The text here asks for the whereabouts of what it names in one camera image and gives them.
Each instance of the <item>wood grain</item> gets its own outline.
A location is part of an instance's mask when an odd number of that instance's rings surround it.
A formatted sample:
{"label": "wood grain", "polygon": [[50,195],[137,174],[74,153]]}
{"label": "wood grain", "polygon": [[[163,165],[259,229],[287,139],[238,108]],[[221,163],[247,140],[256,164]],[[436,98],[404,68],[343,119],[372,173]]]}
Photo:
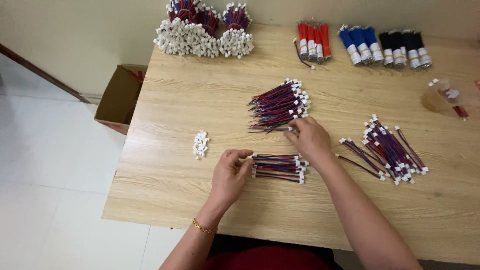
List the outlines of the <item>wood grain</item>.
{"label": "wood grain", "polygon": [[[336,31],[333,59],[316,70],[302,65],[292,40],[296,27],[253,25],[252,54],[241,59],[165,55],[154,49],[103,218],[187,228],[205,201],[225,149],[294,153],[281,133],[247,133],[253,95],[298,78],[312,100],[311,116],[336,141],[360,142],[362,123],[376,113],[399,125],[430,168],[416,184],[394,186],[345,164],[353,178],[423,259],[480,264],[479,65],[473,41],[425,37],[434,67],[427,72],[354,67]],[[470,120],[424,109],[420,95],[433,78],[450,78],[466,95]],[[193,138],[212,138],[196,161]],[[306,184],[251,180],[227,212],[220,233],[351,250],[317,172]]]}

